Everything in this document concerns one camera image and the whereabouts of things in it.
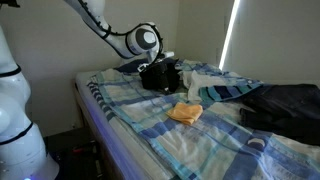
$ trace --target white robot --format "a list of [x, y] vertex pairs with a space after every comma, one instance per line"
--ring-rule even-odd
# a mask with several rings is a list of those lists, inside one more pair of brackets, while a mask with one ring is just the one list
[[[146, 53], [149, 63], [141, 65], [140, 71], [174, 55], [162, 52], [162, 39], [154, 23], [139, 24], [120, 34], [113, 32], [104, 19], [105, 0], [65, 1], [122, 58]], [[46, 153], [38, 126], [25, 114], [29, 97], [30, 87], [12, 58], [0, 27], [0, 180], [52, 180], [58, 174], [59, 167]]]

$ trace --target blue plaid bedsheet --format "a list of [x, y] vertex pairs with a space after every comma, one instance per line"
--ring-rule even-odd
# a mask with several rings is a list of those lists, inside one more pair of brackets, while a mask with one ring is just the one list
[[[248, 81], [200, 62], [180, 60], [176, 68], [219, 76], [235, 85]], [[102, 110], [128, 123], [176, 178], [320, 179], [319, 147], [240, 126], [239, 109], [246, 108], [242, 104], [203, 101], [203, 114], [188, 126], [165, 114], [177, 102], [192, 104], [184, 92], [163, 96], [143, 89], [137, 74], [113, 69], [92, 77], [88, 86]]]

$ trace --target robotic arm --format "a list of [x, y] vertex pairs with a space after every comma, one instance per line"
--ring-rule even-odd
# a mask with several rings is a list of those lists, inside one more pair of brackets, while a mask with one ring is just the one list
[[126, 33], [113, 32], [106, 22], [103, 12], [105, 0], [65, 0], [80, 14], [83, 21], [103, 40], [105, 40], [120, 57], [129, 59], [146, 53], [149, 63], [158, 59], [171, 57], [173, 53], [162, 52], [162, 38], [152, 22], [139, 24]]

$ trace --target bed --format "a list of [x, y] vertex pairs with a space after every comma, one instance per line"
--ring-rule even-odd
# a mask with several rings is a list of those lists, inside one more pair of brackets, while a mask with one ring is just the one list
[[[200, 62], [179, 60], [181, 72], [250, 82]], [[145, 90], [137, 73], [78, 73], [75, 96], [101, 144], [113, 179], [319, 179], [320, 148], [239, 125], [239, 102], [206, 102], [187, 126], [165, 112], [188, 100], [187, 89], [163, 96]]]

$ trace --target wall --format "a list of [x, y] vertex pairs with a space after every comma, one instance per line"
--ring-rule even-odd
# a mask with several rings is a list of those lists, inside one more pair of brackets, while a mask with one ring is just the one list
[[181, 0], [176, 54], [218, 66], [233, 0]]
[[320, 1], [242, 0], [226, 70], [270, 83], [320, 85]]
[[[79, 119], [71, 80], [76, 72], [117, 66], [121, 59], [62, 0], [21, 0], [0, 10], [13, 57], [31, 84], [30, 119], [43, 135], [70, 130]], [[105, 17], [115, 31], [153, 21], [167, 50], [176, 46], [179, 1], [107, 0]]]

